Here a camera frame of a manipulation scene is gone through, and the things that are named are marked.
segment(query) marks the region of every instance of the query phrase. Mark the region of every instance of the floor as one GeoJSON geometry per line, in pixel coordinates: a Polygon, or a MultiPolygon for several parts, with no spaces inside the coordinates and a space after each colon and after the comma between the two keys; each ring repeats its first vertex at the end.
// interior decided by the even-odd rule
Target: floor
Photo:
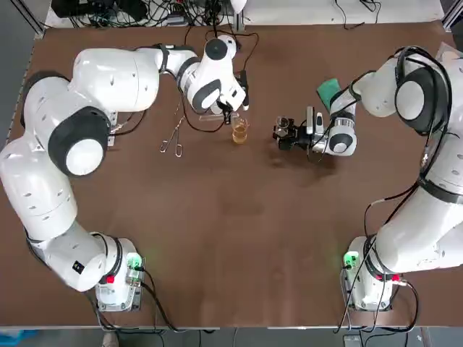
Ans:
{"type": "MultiPolygon", "coordinates": [[[[163,341],[155,335],[122,335],[119,340],[121,347],[360,347],[360,344],[344,345],[345,335],[356,335],[341,331],[333,334],[332,329],[287,330],[266,328],[240,328],[233,344],[235,329],[224,328],[212,334],[198,330],[186,333],[166,332],[163,341]]],[[[373,335],[383,334],[377,329],[373,335]]],[[[365,345],[368,334],[362,334],[365,345]]],[[[103,339],[103,332],[97,329],[84,330],[42,330],[33,338],[23,340],[19,347],[99,347],[103,339]]],[[[447,327],[415,328],[409,333],[408,347],[452,347],[459,345],[463,339],[463,329],[447,327]]],[[[368,341],[368,347],[404,346],[405,334],[382,336],[368,341]]]]}

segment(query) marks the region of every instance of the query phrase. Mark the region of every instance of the black cable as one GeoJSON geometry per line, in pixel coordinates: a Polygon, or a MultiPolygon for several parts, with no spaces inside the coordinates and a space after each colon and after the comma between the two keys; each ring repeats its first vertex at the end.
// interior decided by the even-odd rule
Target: black cable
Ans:
{"type": "Polygon", "coordinates": [[[401,202],[399,202],[399,204],[396,206],[396,208],[394,208],[394,210],[392,211],[392,213],[389,215],[388,219],[386,219],[386,222],[384,222],[384,224],[387,224],[389,223],[389,221],[394,217],[394,215],[397,213],[397,211],[402,207],[402,205],[409,199],[409,197],[412,196],[413,193],[415,193],[415,191],[417,190],[418,188],[418,184],[417,183],[414,183],[412,186],[411,186],[411,189],[408,191],[407,195],[405,196],[404,199],[402,199],[401,202]]]}
{"type": "MultiPolygon", "coordinates": [[[[355,281],[357,280],[358,275],[359,275],[359,273],[360,273],[360,270],[362,269],[362,266],[363,266],[363,264],[365,263],[365,260],[367,259],[368,255],[370,254],[371,249],[373,249],[373,246],[374,246],[374,244],[375,244],[375,242],[376,242],[376,236],[374,236],[374,238],[375,238],[375,239],[374,239],[373,242],[370,244],[370,246],[368,247],[368,250],[367,250],[366,253],[364,254],[363,260],[362,260],[362,262],[360,263],[360,266],[359,266],[359,268],[358,268],[358,270],[357,270],[357,273],[355,274],[354,280],[352,281],[352,287],[353,287],[353,288],[354,288],[355,281]]],[[[339,331],[341,330],[341,327],[342,327],[342,323],[343,323],[344,320],[346,319],[346,313],[347,313],[347,310],[348,310],[348,308],[349,308],[349,302],[350,302],[350,299],[352,298],[352,293],[354,293],[354,291],[350,291],[349,297],[348,297],[347,300],[346,300],[346,306],[345,306],[345,308],[344,308],[344,313],[343,313],[343,315],[342,315],[341,322],[339,323],[337,329],[336,329],[335,331],[333,331],[333,333],[335,333],[335,334],[339,333],[339,331]]]]}
{"type": "Polygon", "coordinates": [[[184,100],[184,95],[183,95],[183,92],[182,90],[179,88],[179,92],[180,92],[180,96],[182,98],[182,108],[183,108],[183,115],[185,117],[185,121],[187,121],[188,125],[190,126],[190,128],[192,128],[193,130],[196,130],[197,132],[207,132],[207,133],[213,133],[213,132],[217,132],[218,130],[220,130],[224,124],[225,124],[225,115],[224,115],[224,120],[221,122],[221,124],[216,127],[215,129],[212,129],[212,130],[209,130],[209,129],[200,129],[200,128],[197,128],[195,127],[189,120],[188,118],[188,115],[187,115],[187,109],[185,107],[185,100],[184,100]]]}
{"type": "Polygon", "coordinates": [[[136,123],[136,125],[134,125],[133,128],[131,128],[131,129],[125,131],[125,132],[116,132],[114,134],[110,134],[110,136],[122,136],[122,135],[127,135],[127,134],[130,134],[130,133],[134,132],[139,127],[139,125],[142,123],[142,120],[145,118],[147,112],[148,112],[148,109],[143,111],[142,116],[138,120],[138,123],[136,123]]]}
{"type": "MultiPolygon", "coordinates": [[[[375,24],[378,24],[378,16],[379,16],[379,12],[381,11],[381,3],[379,1],[375,1],[375,0],[359,0],[360,3],[365,6],[365,8],[370,11],[370,12],[376,12],[376,19],[375,19],[375,24]]],[[[343,22],[343,28],[345,30],[351,30],[351,29],[355,29],[356,27],[361,27],[362,25],[365,24],[365,22],[361,22],[359,24],[353,24],[351,27],[347,27],[347,16],[346,16],[346,12],[344,12],[344,10],[342,9],[342,7],[339,5],[338,3],[338,0],[334,0],[334,4],[341,10],[342,12],[342,16],[343,16],[343,19],[344,19],[344,22],[343,22]]]]}
{"type": "MultiPolygon", "coordinates": [[[[212,33],[213,31],[212,30],[209,30],[205,33],[205,39],[207,40],[208,39],[208,34],[209,33],[212,33]]],[[[247,62],[249,61],[249,59],[251,58],[252,54],[254,53],[255,51],[255,48],[258,46],[259,44],[259,34],[257,33],[249,33],[249,34],[241,34],[241,33],[229,33],[228,31],[225,31],[225,30],[217,30],[218,33],[223,33],[223,34],[227,34],[227,35],[234,35],[234,36],[240,36],[240,37],[245,37],[245,38],[248,38],[250,36],[255,36],[256,40],[255,40],[255,43],[254,43],[254,46],[252,47],[251,49],[251,52],[249,53],[249,55],[247,56],[247,58],[245,59],[245,63],[243,64],[243,68],[242,70],[246,70],[246,65],[247,65],[247,62]]]]}
{"type": "Polygon", "coordinates": [[[385,278],[383,278],[383,290],[381,291],[381,296],[379,297],[378,306],[376,307],[376,313],[373,318],[373,326],[369,331],[363,330],[366,333],[372,333],[376,329],[376,320],[378,319],[379,307],[381,305],[381,302],[383,301],[384,289],[386,289],[386,279],[385,278]]]}
{"type": "Polygon", "coordinates": [[[151,297],[153,298],[154,302],[156,303],[157,307],[159,308],[159,312],[161,313],[161,316],[164,320],[164,322],[166,323],[167,327],[173,331],[175,331],[176,333],[181,333],[183,332],[183,330],[179,330],[177,329],[170,321],[170,319],[167,317],[167,314],[166,312],[164,311],[164,308],[162,307],[162,304],[161,302],[159,301],[158,297],[156,296],[156,294],[154,293],[153,289],[150,288],[150,286],[148,286],[146,283],[142,282],[141,284],[141,287],[144,288],[150,295],[151,297]]]}
{"type": "Polygon", "coordinates": [[[377,335],[368,336],[368,338],[365,340],[365,345],[363,345],[363,346],[367,347],[368,341],[370,341],[372,338],[380,338],[380,337],[383,337],[383,336],[392,336],[392,335],[396,335],[396,334],[397,333],[390,333],[390,334],[377,334],[377,335]]]}
{"type": "Polygon", "coordinates": [[[188,25],[188,30],[187,32],[185,33],[185,37],[184,37],[184,40],[183,40],[183,44],[186,45],[187,44],[187,38],[188,38],[188,34],[190,33],[190,30],[191,28],[193,27],[193,25],[188,25]]]}
{"type": "Polygon", "coordinates": [[[376,200],[376,201],[374,201],[374,202],[371,202],[371,203],[367,206],[367,208],[366,208],[366,210],[365,210],[365,214],[363,215],[363,231],[365,232],[365,236],[366,236],[366,237],[369,237],[369,234],[368,234],[368,232],[367,232],[367,214],[368,214],[368,210],[369,210],[372,206],[378,204],[379,202],[385,202],[385,201],[389,201],[389,200],[394,200],[394,199],[396,199],[396,198],[398,198],[398,197],[402,197],[402,196],[404,196],[406,193],[409,193],[412,189],[414,189],[414,187],[415,187],[415,185],[413,184],[411,187],[407,188],[407,189],[404,190],[403,192],[400,192],[400,193],[395,194],[395,195],[391,195],[390,197],[385,197],[384,199],[376,200]]]}
{"type": "Polygon", "coordinates": [[[344,18],[343,27],[344,27],[345,30],[352,30],[352,29],[355,29],[356,27],[360,27],[360,26],[362,26],[362,25],[365,24],[365,22],[361,22],[361,23],[359,23],[359,24],[353,24],[351,27],[347,27],[347,26],[346,26],[346,22],[347,22],[346,12],[344,12],[344,10],[342,9],[342,7],[339,6],[338,0],[334,0],[334,4],[335,4],[335,5],[341,10],[341,12],[342,12],[342,16],[343,16],[343,18],[344,18]]]}
{"type": "Polygon", "coordinates": [[[418,296],[418,292],[416,290],[416,288],[409,282],[409,281],[406,281],[405,284],[410,288],[412,289],[412,292],[413,292],[413,295],[415,297],[415,315],[413,317],[413,320],[412,322],[404,329],[401,329],[401,328],[395,328],[395,327],[383,327],[382,329],[386,330],[386,331],[391,331],[393,333],[408,333],[409,331],[411,331],[415,325],[417,324],[417,321],[418,321],[418,317],[420,315],[420,297],[418,296]]]}
{"type": "Polygon", "coordinates": [[[158,336],[161,339],[162,347],[165,347],[166,345],[164,344],[164,338],[163,338],[162,334],[158,334],[158,336]]]}
{"type": "Polygon", "coordinates": [[[375,19],[375,24],[378,24],[378,16],[379,16],[379,11],[381,11],[381,3],[375,0],[359,0],[359,1],[370,12],[375,12],[378,7],[378,11],[376,12],[376,19],[375,19]]]}
{"type": "Polygon", "coordinates": [[[146,334],[146,335],[162,335],[165,333],[165,330],[144,330],[140,329],[138,327],[116,327],[112,325],[103,315],[102,312],[98,310],[97,304],[95,304],[90,297],[90,294],[88,292],[84,293],[85,297],[87,300],[90,302],[90,305],[92,306],[93,313],[95,313],[95,316],[98,319],[98,322],[100,323],[100,326],[103,330],[105,331],[114,331],[115,333],[120,333],[120,334],[146,334]]]}

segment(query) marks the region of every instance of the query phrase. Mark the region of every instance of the brown table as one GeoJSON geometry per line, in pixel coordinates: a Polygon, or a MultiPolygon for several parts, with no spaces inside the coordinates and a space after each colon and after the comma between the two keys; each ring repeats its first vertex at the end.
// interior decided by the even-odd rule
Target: brown table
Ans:
{"type": "MultiPolygon", "coordinates": [[[[439,22],[352,31],[337,25],[247,29],[257,31],[260,42],[247,66],[251,127],[246,144],[234,145],[230,128],[203,134],[184,125],[183,157],[176,158],[171,149],[159,153],[161,140],[178,121],[173,114],[179,94],[173,79],[164,76],[142,126],[117,140],[95,174],[72,181],[77,219],[89,231],[134,241],[178,326],[333,326],[344,308],[341,256],[363,234],[367,204],[415,180],[422,139],[396,116],[378,119],[359,107],[355,154],[327,155],[315,165],[302,151],[277,149],[271,139],[275,118],[303,120],[307,105],[321,111],[315,89],[322,81],[337,77],[345,86],[377,69],[400,46],[414,44],[436,53],[441,41],[453,42],[439,22]]],[[[188,37],[201,54],[205,31],[195,27],[188,37]]],[[[72,62],[84,48],[181,44],[185,32],[48,30],[35,43],[28,73],[52,69],[71,77],[72,62]]],[[[237,69],[254,42],[240,40],[244,48],[235,59],[237,69]]],[[[17,115],[12,137],[21,133],[17,115]]],[[[3,193],[0,206],[0,324],[96,325],[84,296],[28,253],[21,224],[3,193]]],[[[371,211],[372,232],[393,206],[384,203],[371,211]]],[[[461,268],[407,278],[420,294],[420,325],[463,325],[461,268]]],[[[406,292],[392,312],[380,314],[378,324],[409,323],[414,304],[406,292]]],[[[353,320],[371,324],[372,316],[355,314],[353,320]]],[[[141,313],[109,319],[147,326],[150,305],[141,313]]]]}

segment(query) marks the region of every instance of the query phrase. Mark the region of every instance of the robotic arm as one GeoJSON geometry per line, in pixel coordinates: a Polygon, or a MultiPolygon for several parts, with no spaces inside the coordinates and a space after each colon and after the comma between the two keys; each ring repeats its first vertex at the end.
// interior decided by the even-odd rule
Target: robotic arm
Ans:
{"type": "Polygon", "coordinates": [[[463,264],[462,72],[461,59],[440,64],[407,47],[333,101],[334,109],[350,113],[353,105],[346,105],[359,100],[374,116],[397,113],[427,137],[419,177],[402,208],[375,236],[354,239],[344,255],[356,309],[387,307],[400,273],[463,264]]]}
{"type": "Polygon", "coordinates": [[[171,74],[192,107],[217,100],[237,110],[245,91],[233,75],[234,40],[208,41],[201,60],[187,46],[95,48],[75,59],[73,78],[39,72],[27,81],[24,134],[0,153],[0,178],[30,249],[68,286],[96,286],[100,308],[130,309],[141,257],[131,241],[86,232],[76,221],[68,177],[87,176],[106,154],[109,119],[149,108],[159,74],[171,74]]]}

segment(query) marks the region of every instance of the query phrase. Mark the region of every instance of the small object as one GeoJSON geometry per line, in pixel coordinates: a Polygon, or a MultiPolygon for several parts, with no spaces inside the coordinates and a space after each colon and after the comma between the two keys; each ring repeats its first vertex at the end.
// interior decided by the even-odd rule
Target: small object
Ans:
{"type": "Polygon", "coordinates": [[[279,137],[288,135],[289,120],[284,117],[276,117],[275,134],[279,137]]]}
{"type": "Polygon", "coordinates": [[[233,128],[233,141],[239,145],[247,139],[247,128],[249,123],[246,118],[238,116],[231,119],[231,127],[233,128]]]}
{"type": "Polygon", "coordinates": [[[361,347],[359,335],[344,335],[344,347],[361,347]]]}
{"type": "Polygon", "coordinates": [[[125,283],[129,286],[140,287],[141,276],[138,269],[140,269],[142,262],[142,257],[138,253],[130,252],[127,254],[127,275],[125,283]]]}
{"type": "Polygon", "coordinates": [[[322,100],[326,110],[330,111],[331,99],[341,90],[339,82],[336,78],[323,82],[317,88],[318,97],[322,100]]]}
{"type": "MultiPolygon", "coordinates": [[[[180,103],[179,105],[177,106],[177,109],[175,111],[175,115],[177,114],[178,110],[179,110],[179,107],[180,107],[180,103]]],[[[159,152],[161,153],[165,153],[167,151],[167,149],[169,148],[172,140],[174,139],[175,137],[175,140],[176,140],[176,144],[175,144],[175,156],[177,156],[178,158],[182,157],[182,153],[183,153],[183,146],[180,145],[179,143],[179,133],[180,133],[180,126],[182,125],[183,121],[185,120],[185,116],[183,116],[180,120],[179,120],[179,123],[177,124],[177,126],[174,128],[174,131],[172,132],[171,134],[171,137],[168,139],[168,140],[163,140],[163,142],[161,143],[161,147],[159,148],[159,152]]]]}

